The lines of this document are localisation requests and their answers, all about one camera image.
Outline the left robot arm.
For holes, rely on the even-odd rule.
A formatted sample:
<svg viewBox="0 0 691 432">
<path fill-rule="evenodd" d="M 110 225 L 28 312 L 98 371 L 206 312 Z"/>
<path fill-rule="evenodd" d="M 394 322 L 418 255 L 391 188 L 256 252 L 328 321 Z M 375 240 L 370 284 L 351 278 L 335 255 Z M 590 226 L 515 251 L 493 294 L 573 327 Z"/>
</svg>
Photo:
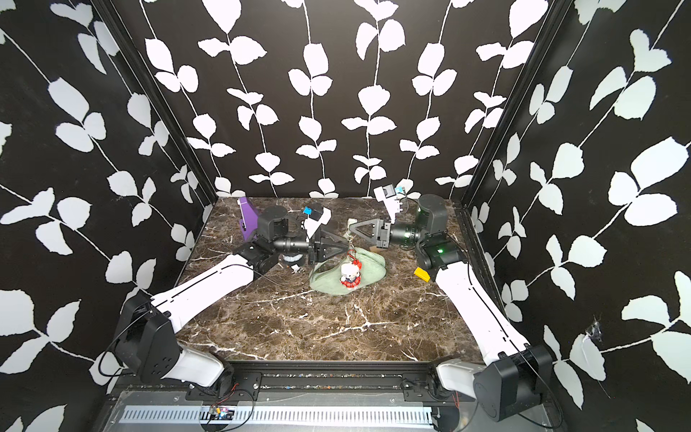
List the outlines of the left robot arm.
<svg viewBox="0 0 691 432">
<path fill-rule="evenodd" d="M 313 203 L 293 230 L 286 208 L 267 208 L 247 241 L 221 263 L 164 293 L 129 298 L 108 352 L 142 383 L 173 379 L 213 387 L 228 367 L 217 356 L 181 345 L 176 334 L 221 298 L 266 275 L 282 256 L 323 263 L 346 253 L 347 239 L 326 228 L 330 219 L 328 208 Z"/>
</svg>

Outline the yellow plastic block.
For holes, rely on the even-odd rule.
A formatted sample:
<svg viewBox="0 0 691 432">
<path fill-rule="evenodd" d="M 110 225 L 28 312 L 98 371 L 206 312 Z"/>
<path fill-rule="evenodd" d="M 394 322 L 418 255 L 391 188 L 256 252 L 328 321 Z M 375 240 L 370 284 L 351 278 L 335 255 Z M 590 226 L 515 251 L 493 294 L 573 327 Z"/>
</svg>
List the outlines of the yellow plastic block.
<svg viewBox="0 0 691 432">
<path fill-rule="evenodd" d="M 426 283 L 429 283 L 431 280 L 430 274 L 426 270 L 422 269 L 421 267 L 418 267 L 414 271 L 414 275 Z"/>
</svg>

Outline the purple plastic stand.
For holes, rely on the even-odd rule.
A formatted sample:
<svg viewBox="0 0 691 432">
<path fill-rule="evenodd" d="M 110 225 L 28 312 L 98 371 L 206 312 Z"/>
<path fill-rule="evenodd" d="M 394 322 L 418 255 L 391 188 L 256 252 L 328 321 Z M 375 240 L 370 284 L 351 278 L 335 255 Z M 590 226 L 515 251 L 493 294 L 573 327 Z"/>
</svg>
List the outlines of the purple plastic stand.
<svg viewBox="0 0 691 432">
<path fill-rule="evenodd" d="M 241 219 L 239 221 L 240 232 L 244 241 L 250 241 L 258 225 L 259 212 L 246 196 L 238 199 Z"/>
</svg>

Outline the small circuit board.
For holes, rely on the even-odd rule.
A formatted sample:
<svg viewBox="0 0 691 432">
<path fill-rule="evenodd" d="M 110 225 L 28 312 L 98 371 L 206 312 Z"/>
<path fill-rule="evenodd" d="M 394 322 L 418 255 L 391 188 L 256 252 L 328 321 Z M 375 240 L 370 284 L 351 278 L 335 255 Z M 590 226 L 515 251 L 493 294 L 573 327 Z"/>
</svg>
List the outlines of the small circuit board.
<svg viewBox="0 0 691 432">
<path fill-rule="evenodd" d="M 210 410 L 201 415 L 201 421 L 206 424 L 230 422 L 235 415 L 235 410 L 229 407 L 210 407 Z"/>
</svg>

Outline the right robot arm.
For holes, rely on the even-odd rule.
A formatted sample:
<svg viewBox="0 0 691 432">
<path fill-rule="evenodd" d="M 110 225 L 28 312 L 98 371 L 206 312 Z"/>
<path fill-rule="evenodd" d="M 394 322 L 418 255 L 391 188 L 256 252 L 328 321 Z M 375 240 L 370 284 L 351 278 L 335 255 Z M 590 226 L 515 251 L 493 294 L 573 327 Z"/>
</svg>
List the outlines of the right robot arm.
<svg viewBox="0 0 691 432">
<path fill-rule="evenodd" d="M 459 360 L 438 364 L 435 374 L 441 386 L 472 397 L 495 422 L 523 417 L 542 404 L 552 392 L 552 357 L 545 347 L 532 346 L 480 286 L 468 254 L 448 232 L 444 199 L 421 196 L 412 222 L 397 220 L 399 198 L 389 197 L 384 203 L 388 221 L 354 222 L 349 231 L 376 248 L 412 248 L 417 266 L 449 297 L 482 354 L 481 366 Z"/>
</svg>

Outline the green corduroy bag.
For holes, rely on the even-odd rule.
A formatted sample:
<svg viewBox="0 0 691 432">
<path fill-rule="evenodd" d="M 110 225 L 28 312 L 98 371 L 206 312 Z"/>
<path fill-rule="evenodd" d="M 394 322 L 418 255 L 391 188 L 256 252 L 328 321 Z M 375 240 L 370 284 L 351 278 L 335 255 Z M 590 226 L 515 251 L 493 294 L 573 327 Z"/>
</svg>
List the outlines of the green corduroy bag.
<svg viewBox="0 0 691 432">
<path fill-rule="evenodd" d="M 355 256 L 363 264 L 361 284 L 356 289 L 347 289 L 340 283 L 340 268 L 347 261 L 349 254 Z M 386 261 L 383 256 L 363 248 L 351 248 L 343 257 L 335 257 L 324 263 L 316 264 L 310 274 L 309 287 L 320 293 L 343 296 L 375 284 L 385 275 Z"/>
</svg>

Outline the perforated metal rail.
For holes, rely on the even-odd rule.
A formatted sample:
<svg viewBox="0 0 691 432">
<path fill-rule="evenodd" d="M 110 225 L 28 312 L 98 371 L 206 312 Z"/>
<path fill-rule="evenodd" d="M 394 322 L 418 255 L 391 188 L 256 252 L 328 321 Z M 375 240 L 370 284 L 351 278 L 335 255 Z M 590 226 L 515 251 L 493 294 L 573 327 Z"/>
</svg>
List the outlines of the perforated metal rail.
<svg viewBox="0 0 691 432">
<path fill-rule="evenodd" d="M 206 424 L 201 415 L 209 406 L 127 406 L 119 424 L 178 425 L 291 425 L 291 426 L 394 426 L 426 428 L 434 424 L 429 407 L 307 407 L 222 406 L 235 410 L 230 422 Z"/>
</svg>

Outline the white red plush charm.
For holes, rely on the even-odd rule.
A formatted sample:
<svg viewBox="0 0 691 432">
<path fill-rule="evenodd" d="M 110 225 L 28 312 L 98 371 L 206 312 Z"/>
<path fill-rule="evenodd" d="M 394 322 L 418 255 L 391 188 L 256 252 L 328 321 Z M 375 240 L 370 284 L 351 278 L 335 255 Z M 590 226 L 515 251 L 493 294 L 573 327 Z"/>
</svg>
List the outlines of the white red plush charm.
<svg viewBox="0 0 691 432">
<path fill-rule="evenodd" d="M 347 261 L 341 265 L 340 283 L 347 289 L 356 289 L 362 280 L 362 262 L 352 254 L 348 255 Z"/>
</svg>

